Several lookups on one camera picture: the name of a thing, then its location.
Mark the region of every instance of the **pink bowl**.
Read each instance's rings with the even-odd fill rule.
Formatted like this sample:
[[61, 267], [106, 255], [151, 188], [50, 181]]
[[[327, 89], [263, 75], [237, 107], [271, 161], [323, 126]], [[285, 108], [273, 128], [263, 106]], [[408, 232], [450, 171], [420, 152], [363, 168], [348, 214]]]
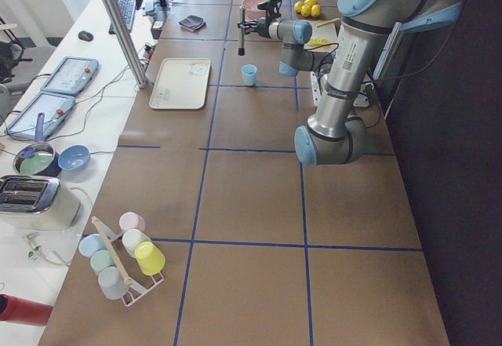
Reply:
[[258, 4], [261, 2], [266, 2], [268, 0], [243, 0], [242, 5], [246, 10], [246, 18], [258, 19], [265, 16], [265, 10], [259, 10]]

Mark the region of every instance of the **toaster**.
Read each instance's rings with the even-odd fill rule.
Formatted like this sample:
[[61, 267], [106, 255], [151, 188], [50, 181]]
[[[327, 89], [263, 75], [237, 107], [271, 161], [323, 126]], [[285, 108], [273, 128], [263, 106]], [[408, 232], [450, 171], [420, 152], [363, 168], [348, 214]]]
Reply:
[[0, 219], [16, 228], [63, 230], [79, 207], [75, 193], [55, 177], [0, 178]]

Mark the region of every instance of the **red bottle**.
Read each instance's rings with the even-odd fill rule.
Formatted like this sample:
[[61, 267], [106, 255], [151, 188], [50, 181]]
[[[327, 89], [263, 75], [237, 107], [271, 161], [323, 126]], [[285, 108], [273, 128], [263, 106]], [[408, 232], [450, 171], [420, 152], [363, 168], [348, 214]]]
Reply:
[[45, 326], [52, 310], [52, 305], [0, 294], [0, 321]]

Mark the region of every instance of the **saucepan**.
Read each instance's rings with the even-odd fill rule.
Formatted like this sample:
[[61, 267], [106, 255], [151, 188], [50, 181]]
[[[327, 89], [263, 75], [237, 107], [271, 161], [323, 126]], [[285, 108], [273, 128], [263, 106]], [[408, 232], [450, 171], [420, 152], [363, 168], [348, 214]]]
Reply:
[[14, 170], [21, 175], [56, 177], [61, 172], [61, 168], [57, 164], [59, 155], [56, 149], [45, 142], [44, 118], [43, 112], [37, 116], [35, 143], [26, 146], [14, 158]]

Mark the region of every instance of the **lemon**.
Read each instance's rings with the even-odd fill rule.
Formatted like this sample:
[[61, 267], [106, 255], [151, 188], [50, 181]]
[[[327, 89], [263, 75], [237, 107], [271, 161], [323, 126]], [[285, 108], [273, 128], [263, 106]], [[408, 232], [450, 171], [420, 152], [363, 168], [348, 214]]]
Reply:
[[304, 3], [302, 1], [298, 1], [295, 3], [295, 11], [297, 13], [301, 13], [301, 8], [304, 7]]
[[309, 5], [301, 6], [301, 16], [308, 17], [311, 15], [311, 7]]
[[322, 13], [321, 5], [313, 5], [312, 6], [311, 15], [314, 18], [317, 18], [319, 15], [321, 15], [321, 13]]
[[305, 0], [304, 5], [309, 5], [312, 7], [313, 5], [317, 5], [317, 0]]

